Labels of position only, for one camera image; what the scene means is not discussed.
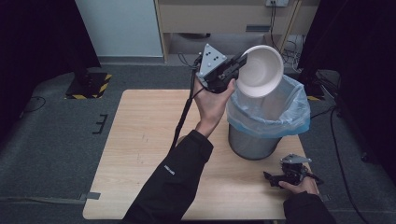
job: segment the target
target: wall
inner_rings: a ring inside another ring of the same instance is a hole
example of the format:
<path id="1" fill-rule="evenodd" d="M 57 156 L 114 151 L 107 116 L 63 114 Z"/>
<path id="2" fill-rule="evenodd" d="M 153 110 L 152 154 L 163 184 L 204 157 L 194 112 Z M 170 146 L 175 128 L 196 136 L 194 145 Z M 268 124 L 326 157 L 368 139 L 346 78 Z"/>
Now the wall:
<path id="1" fill-rule="evenodd" d="M 163 57 L 154 1 L 76 3 L 100 60 Z"/>

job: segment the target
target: trash bag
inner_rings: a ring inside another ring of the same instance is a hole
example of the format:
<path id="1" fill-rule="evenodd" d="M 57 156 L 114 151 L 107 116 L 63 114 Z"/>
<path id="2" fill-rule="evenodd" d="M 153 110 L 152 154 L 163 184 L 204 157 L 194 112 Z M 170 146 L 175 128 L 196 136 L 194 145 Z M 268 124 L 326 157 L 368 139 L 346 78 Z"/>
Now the trash bag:
<path id="1" fill-rule="evenodd" d="M 254 137 L 280 138 L 309 130 L 311 111 L 304 85 L 285 75 L 262 98 L 247 97 L 236 87 L 226 108 L 228 122 Z"/>

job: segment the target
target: black jacket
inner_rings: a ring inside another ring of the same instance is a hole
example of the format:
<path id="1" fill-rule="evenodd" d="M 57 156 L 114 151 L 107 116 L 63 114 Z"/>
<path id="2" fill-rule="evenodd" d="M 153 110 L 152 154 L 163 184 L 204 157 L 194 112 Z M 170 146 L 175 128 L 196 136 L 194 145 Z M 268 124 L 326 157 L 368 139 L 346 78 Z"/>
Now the black jacket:
<path id="1" fill-rule="evenodd" d="M 195 198 L 201 173 L 212 149 L 212 144 L 204 136 L 191 131 L 160 163 L 123 221 L 178 223 Z M 285 201 L 284 207 L 288 223 L 335 223 L 316 195 L 293 195 Z"/>

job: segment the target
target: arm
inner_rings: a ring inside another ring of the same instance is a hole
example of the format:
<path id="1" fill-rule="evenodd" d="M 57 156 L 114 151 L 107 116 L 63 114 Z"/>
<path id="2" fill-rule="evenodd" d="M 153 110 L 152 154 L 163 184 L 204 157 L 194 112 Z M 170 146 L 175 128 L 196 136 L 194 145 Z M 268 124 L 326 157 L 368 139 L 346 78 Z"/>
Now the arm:
<path id="1" fill-rule="evenodd" d="M 306 177 L 298 186 L 283 181 L 279 181 L 279 185 L 294 193 L 283 203 L 287 224 L 336 223 L 319 198 L 314 179 Z"/>
<path id="2" fill-rule="evenodd" d="M 234 81 L 227 91 L 201 91 L 194 98 L 200 121 L 160 163 L 128 209 L 124 221 L 132 223 L 178 223 L 192 204 L 201 173 L 213 146 L 207 140 L 218 126 Z M 195 80 L 194 92 L 202 88 Z"/>

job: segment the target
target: hand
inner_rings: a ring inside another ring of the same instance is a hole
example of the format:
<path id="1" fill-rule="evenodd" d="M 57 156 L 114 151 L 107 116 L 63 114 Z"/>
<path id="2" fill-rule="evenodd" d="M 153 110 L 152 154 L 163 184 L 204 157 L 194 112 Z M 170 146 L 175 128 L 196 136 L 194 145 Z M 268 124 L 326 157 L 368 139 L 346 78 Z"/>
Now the hand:
<path id="1" fill-rule="evenodd" d="M 235 90 L 235 79 L 228 84 L 227 90 L 216 94 L 207 90 L 200 91 L 195 97 L 201 120 L 195 130 L 208 137 L 218 126 L 225 111 L 225 105 Z M 202 88 L 201 82 L 195 78 L 194 94 Z"/>
<path id="2" fill-rule="evenodd" d="M 284 189 L 288 189 L 295 194 L 304 191 L 310 194 L 317 194 L 317 195 L 319 194 L 318 186 L 317 183 L 315 182 L 315 179 L 309 176 L 306 176 L 298 186 L 292 185 L 285 181 L 279 181 L 279 186 Z"/>

